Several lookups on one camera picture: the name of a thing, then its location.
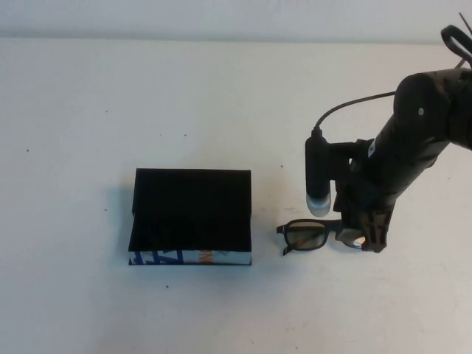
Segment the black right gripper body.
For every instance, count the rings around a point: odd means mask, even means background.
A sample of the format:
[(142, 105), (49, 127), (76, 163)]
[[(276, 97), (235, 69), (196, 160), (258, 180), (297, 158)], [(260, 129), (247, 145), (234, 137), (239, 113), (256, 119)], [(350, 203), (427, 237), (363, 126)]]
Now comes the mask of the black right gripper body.
[(390, 221), (395, 202), (385, 205), (381, 188), (374, 185), (356, 170), (348, 160), (335, 168), (336, 197), (333, 210), (341, 214), (343, 221)]

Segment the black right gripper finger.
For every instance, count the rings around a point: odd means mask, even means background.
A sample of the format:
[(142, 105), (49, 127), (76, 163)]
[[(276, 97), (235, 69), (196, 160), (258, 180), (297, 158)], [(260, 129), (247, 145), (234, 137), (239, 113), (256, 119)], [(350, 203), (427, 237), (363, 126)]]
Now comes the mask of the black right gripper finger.
[(341, 220), (345, 229), (363, 230), (364, 214), (363, 213), (342, 213)]
[(386, 248), (391, 212), (366, 212), (363, 215), (364, 251), (380, 253)]

